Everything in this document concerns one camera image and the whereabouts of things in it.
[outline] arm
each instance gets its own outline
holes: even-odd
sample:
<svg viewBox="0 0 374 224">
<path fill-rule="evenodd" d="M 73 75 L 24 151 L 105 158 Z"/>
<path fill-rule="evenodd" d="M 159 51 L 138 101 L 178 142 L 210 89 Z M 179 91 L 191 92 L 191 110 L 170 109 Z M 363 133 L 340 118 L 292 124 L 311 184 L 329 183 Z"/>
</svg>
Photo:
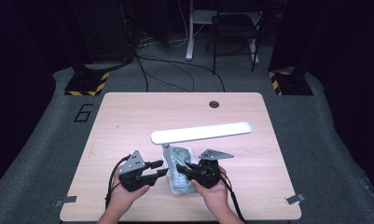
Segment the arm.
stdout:
<svg viewBox="0 0 374 224">
<path fill-rule="evenodd" d="M 128 192 L 124 189 L 122 185 L 120 185 L 119 180 L 119 170 L 121 167 L 122 166 L 120 166 L 114 174 L 114 181 L 112 183 L 114 190 L 111 193 L 111 200 L 97 222 L 98 224 L 118 223 L 123 214 L 132 207 L 134 201 L 143 196 L 149 190 L 148 185 L 133 192 Z"/>
<path fill-rule="evenodd" d="M 191 180 L 192 186 L 203 197 L 207 208 L 215 216 L 219 223 L 238 224 L 243 223 L 230 209 L 228 204 L 228 189 L 222 180 L 210 189 L 200 185 L 196 180 Z"/>
</svg>

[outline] wooden table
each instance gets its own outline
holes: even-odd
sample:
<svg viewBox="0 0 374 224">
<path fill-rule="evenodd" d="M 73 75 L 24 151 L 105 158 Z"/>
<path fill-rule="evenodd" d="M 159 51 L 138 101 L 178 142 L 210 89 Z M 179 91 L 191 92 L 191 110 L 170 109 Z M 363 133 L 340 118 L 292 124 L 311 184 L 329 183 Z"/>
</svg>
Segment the wooden table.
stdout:
<svg viewBox="0 0 374 224">
<path fill-rule="evenodd" d="M 218 108 L 209 103 L 217 101 Z M 93 124 L 65 203 L 62 221 L 96 221 L 104 212 L 104 197 L 112 169 L 138 149 L 144 161 L 162 158 L 162 147 L 151 142 L 154 131 L 247 121 L 249 134 L 174 144 L 191 147 L 195 156 L 208 147 L 234 154 L 219 161 L 227 170 L 246 220 L 290 220 L 301 216 L 270 117 L 259 93 L 108 93 Z M 156 173 L 146 170 L 144 175 Z M 199 194 L 172 195 L 167 177 L 121 218 L 123 221 L 215 220 Z"/>
</svg>

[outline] table leg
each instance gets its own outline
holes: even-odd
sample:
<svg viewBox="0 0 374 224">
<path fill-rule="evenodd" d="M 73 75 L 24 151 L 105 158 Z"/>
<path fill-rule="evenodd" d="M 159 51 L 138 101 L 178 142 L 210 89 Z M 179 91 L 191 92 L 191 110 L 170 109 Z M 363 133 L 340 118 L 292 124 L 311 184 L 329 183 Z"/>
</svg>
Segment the table leg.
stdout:
<svg viewBox="0 0 374 224">
<path fill-rule="evenodd" d="M 192 55 L 193 55 L 193 42 L 194 42 L 194 36 L 193 36 L 193 0 L 190 0 L 190 8 L 189 8 L 189 34 L 188 34 L 188 42 L 187 42 L 187 61 L 192 61 Z"/>
</svg>

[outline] chair leg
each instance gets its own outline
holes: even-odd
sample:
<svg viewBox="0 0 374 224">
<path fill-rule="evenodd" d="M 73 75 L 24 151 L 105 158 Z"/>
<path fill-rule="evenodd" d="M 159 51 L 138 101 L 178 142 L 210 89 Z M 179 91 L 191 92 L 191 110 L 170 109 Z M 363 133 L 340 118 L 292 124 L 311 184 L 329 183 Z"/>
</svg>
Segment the chair leg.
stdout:
<svg viewBox="0 0 374 224">
<path fill-rule="evenodd" d="M 214 58 L 213 58 L 213 74 L 214 74 L 214 75 L 216 74 L 216 71 L 215 71 L 215 61 L 216 61 L 216 42 L 217 42 L 216 34 L 214 34 Z"/>
<path fill-rule="evenodd" d="M 253 59 L 253 67 L 251 68 L 251 72 L 254 72 L 254 69 L 256 68 L 256 56 L 258 54 L 258 48 L 259 48 L 259 39 L 256 39 L 256 50 L 254 52 L 254 59 Z"/>
<path fill-rule="evenodd" d="M 209 49 L 209 47 L 210 47 L 210 43 L 211 43 L 211 41 L 212 41 L 212 38 L 213 38 L 213 30 L 212 30 L 212 32 L 210 33 L 210 38 L 209 38 L 209 42 L 207 43 L 207 46 L 206 46 L 206 51 Z"/>
</svg>

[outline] cable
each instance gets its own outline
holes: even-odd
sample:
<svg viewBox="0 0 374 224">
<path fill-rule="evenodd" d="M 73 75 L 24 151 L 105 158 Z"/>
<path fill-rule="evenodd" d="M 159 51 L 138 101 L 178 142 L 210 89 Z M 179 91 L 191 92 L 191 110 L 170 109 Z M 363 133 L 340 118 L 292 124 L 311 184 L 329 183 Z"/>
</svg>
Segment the cable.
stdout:
<svg viewBox="0 0 374 224">
<path fill-rule="evenodd" d="M 137 60 L 137 64 L 139 65 L 141 71 L 143 72 L 143 76 L 144 76 L 144 79 L 145 79 L 145 91 L 148 92 L 148 79 L 146 78 L 146 71 L 144 70 L 144 67 L 141 64 L 140 58 L 139 57 L 135 57 L 135 58 Z"/>
<path fill-rule="evenodd" d="M 221 178 L 222 182 L 224 182 L 225 186 L 227 186 L 227 189 L 228 189 L 229 192 L 230 192 L 230 197 L 232 198 L 232 201 L 233 201 L 233 204 L 234 204 L 234 206 L 235 206 L 235 209 L 236 209 L 237 215 L 239 216 L 239 219 L 240 219 L 243 223 L 247 223 L 247 222 L 245 221 L 244 217 L 242 216 L 242 211 L 240 210 L 239 204 L 238 204 L 237 199 L 236 199 L 236 194 L 233 192 L 232 185 L 231 185 L 231 183 L 230 183 L 230 180 L 229 180 L 228 176 L 227 176 L 225 173 L 223 173 L 222 171 L 220 171 L 220 172 L 215 171 L 215 170 L 214 170 L 213 168 L 211 168 L 211 167 L 204 166 L 204 168 L 210 170 L 211 172 L 213 172 L 213 173 L 216 174 L 216 175 L 219 175 L 219 177 Z"/>
<path fill-rule="evenodd" d="M 217 76 L 220 83 L 221 83 L 221 86 L 222 86 L 222 91 L 223 92 L 226 92 L 225 91 L 225 86 L 224 86 L 224 82 L 222 81 L 222 78 L 220 75 L 218 75 L 217 73 L 214 73 L 213 70 L 211 70 L 210 68 L 207 68 L 207 67 L 204 67 L 204 66 L 201 66 L 201 65 L 197 65 L 197 64 L 192 64 L 192 63 L 184 63 L 184 62 L 178 62 L 178 61 L 171 61 L 171 60 L 164 60 L 164 59 L 161 59 L 159 57 L 155 57 L 155 56 L 150 56 L 150 57 L 155 57 L 157 59 L 153 59 L 153 58 L 147 58 L 146 56 L 142 56 L 142 55 L 138 55 L 136 54 L 137 57 L 139 58 L 142 58 L 142 59 L 145 59 L 145 60 L 149 60 L 149 61 L 156 61 L 156 62 L 166 62 L 166 63 L 181 63 L 181 64 L 185 64 L 185 65 L 189 65 L 189 66 L 194 66 L 194 67 L 199 67 L 199 68 L 202 68 L 204 70 L 207 70 L 207 71 L 210 71 L 213 73 L 213 75 Z"/>
<path fill-rule="evenodd" d="M 142 56 L 137 55 L 137 54 L 136 54 L 136 57 L 140 57 L 140 58 L 142 58 L 142 59 L 146 59 L 146 60 L 147 60 L 147 58 L 142 57 Z M 195 79 L 193 78 L 193 76 L 192 76 L 189 72 L 187 72 L 186 70 L 184 70 L 184 69 L 181 68 L 180 66 L 177 66 L 177 65 L 175 65 L 175 64 L 172 64 L 172 62 L 168 62 L 168 61 L 166 61 L 166 60 L 164 60 L 164 59 L 162 59 L 162 58 L 160 58 L 160 57 L 156 57 L 156 56 L 151 56 L 151 57 L 158 59 L 159 62 L 166 62 L 166 63 L 168 63 L 168 64 L 170 64 L 170 65 L 172 65 L 172 66 L 174 66 L 174 67 L 180 69 L 180 70 L 183 71 L 184 73 L 186 73 L 186 74 L 190 77 L 190 79 L 192 80 L 192 91 L 188 91 L 188 90 L 186 90 L 186 89 L 184 89 L 184 88 L 182 88 L 182 87 L 176 86 L 176 85 L 171 84 L 171 83 L 167 83 L 167 82 L 165 82 L 165 81 L 163 81 L 163 80 L 159 80 L 158 78 L 153 77 L 154 79 L 156 79 L 156 80 L 158 80 L 158 81 L 160 81 L 160 82 L 163 82 L 163 83 L 165 83 L 165 84 L 168 84 L 168 85 L 171 85 L 171 86 L 175 86 L 175 87 L 177 87 L 177 88 L 179 88 L 179 89 L 181 89 L 181 90 L 183 90 L 183 91 L 193 92 L 193 91 L 195 90 Z"/>
<path fill-rule="evenodd" d="M 183 43 L 181 43 L 180 45 L 172 45 L 171 42 L 169 41 L 170 46 L 172 46 L 174 48 L 181 47 L 181 46 L 183 46 L 187 42 L 187 23 L 186 23 L 186 19 L 184 18 L 183 11 L 181 9 L 180 0 L 178 0 L 178 8 L 180 9 L 180 14 L 181 14 L 181 18 L 183 19 L 184 27 L 186 28 L 186 37 L 184 38 Z"/>
<path fill-rule="evenodd" d="M 120 164 L 123 163 L 124 161 L 128 160 L 130 156 L 131 156 L 131 155 L 122 158 L 122 160 L 120 160 L 120 161 L 117 163 L 117 165 L 114 167 L 113 171 L 111 172 L 110 180 L 109 180 L 109 182 L 108 182 L 108 191 L 107 191 L 107 195 L 105 196 L 105 208 L 107 208 L 108 205 L 110 204 L 111 193 L 112 193 L 112 191 L 114 190 L 114 188 L 116 188 L 116 187 L 120 184 L 120 182 L 119 182 L 117 185 L 115 185 L 114 187 L 112 187 L 112 182 L 113 182 L 113 178 L 114 178 L 115 171 L 116 171 L 117 168 L 120 166 Z"/>
</svg>

